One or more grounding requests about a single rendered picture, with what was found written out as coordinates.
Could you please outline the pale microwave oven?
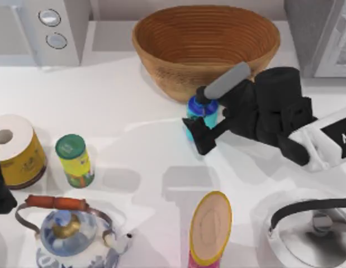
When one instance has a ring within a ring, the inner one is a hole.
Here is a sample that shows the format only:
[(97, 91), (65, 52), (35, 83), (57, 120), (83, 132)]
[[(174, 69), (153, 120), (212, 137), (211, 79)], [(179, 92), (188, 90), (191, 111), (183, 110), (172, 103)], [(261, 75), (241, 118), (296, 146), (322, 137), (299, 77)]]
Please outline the pale microwave oven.
[[(61, 16), (56, 27), (42, 24), (40, 11), (54, 9)], [(79, 66), (89, 20), (90, 0), (0, 0), (0, 66)], [(52, 33), (64, 35), (64, 49), (46, 43)]]

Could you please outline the blue and white teapot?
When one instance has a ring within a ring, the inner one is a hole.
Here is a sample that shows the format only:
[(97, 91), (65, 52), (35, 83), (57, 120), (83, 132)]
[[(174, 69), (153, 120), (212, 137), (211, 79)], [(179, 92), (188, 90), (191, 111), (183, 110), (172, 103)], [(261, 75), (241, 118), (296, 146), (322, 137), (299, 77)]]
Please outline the blue and white teapot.
[[(20, 215), (33, 207), (50, 210), (40, 227)], [(117, 233), (111, 217), (85, 199), (29, 195), (15, 217), (35, 233), (37, 268), (117, 268), (134, 238)]]

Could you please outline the blue bottle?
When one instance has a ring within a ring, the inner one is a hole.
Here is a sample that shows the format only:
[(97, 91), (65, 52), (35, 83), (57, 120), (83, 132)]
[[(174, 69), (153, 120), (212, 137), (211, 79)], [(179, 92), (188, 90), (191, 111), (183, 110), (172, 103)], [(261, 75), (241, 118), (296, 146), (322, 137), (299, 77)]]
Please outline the blue bottle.
[(212, 129), (217, 124), (217, 114), (219, 111), (219, 104), (216, 100), (210, 100), (207, 104), (201, 104), (194, 95), (187, 103), (186, 117), (188, 120), (188, 126), (184, 122), (186, 127), (186, 135), (190, 141), (193, 141), (193, 134), (190, 129), (192, 127), (194, 133), (205, 133), (209, 129)]

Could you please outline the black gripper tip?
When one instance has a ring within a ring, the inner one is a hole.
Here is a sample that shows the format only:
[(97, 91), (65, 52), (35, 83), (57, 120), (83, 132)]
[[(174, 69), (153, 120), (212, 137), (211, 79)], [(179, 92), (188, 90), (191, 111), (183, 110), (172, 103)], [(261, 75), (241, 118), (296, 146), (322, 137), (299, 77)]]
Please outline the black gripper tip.
[(9, 214), (16, 207), (17, 200), (12, 195), (8, 186), (4, 182), (0, 166), (0, 214)]

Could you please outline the brown woven basket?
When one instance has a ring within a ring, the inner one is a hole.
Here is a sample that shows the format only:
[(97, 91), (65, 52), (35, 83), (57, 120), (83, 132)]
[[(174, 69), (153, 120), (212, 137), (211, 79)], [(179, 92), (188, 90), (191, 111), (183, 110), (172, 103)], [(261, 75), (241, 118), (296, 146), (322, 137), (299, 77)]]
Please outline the brown woven basket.
[(180, 103), (240, 62), (249, 65), (253, 79), (280, 43), (273, 22), (232, 6), (165, 8), (141, 19), (132, 31), (132, 44), (153, 82)]

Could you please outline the yellow wrapped paper roll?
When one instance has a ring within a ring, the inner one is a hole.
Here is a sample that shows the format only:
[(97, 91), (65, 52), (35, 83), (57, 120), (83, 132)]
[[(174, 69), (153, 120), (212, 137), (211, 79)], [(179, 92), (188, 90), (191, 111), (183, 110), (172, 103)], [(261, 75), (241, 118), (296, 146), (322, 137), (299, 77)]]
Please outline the yellow wrapped paper roll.
[(0, 116), (0, 166), (6, 185), (13, 190), (39, 181), (47, 167), (44, 149), (30, 121), (15, 115)]

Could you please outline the green and yellow can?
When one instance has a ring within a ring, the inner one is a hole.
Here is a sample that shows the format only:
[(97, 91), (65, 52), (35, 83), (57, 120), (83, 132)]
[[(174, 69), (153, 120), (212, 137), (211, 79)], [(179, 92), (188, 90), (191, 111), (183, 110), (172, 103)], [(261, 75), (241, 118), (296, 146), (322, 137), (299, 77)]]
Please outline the green and yellow can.
[(80, 135), (73, 133), (57, 140), (55, 152), (62, 164), (68, 183), (74, 188), (85, 188), (94, 179), (87, 147)]

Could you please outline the round microwave knob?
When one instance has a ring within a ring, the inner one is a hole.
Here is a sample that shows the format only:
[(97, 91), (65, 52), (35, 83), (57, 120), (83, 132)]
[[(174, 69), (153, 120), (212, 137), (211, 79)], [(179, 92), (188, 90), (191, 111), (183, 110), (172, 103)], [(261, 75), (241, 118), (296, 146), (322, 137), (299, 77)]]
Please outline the round microwave knob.
[(42, 24), (48, 27), (56, 27), (61, 23), (60, 14), (54, 9), (40, 11), (38, 18)]
[(67, 46), (68, 41), (64, 35), (55, 32), (46, 36), (46, 43), (53, 49), (61, 50)]

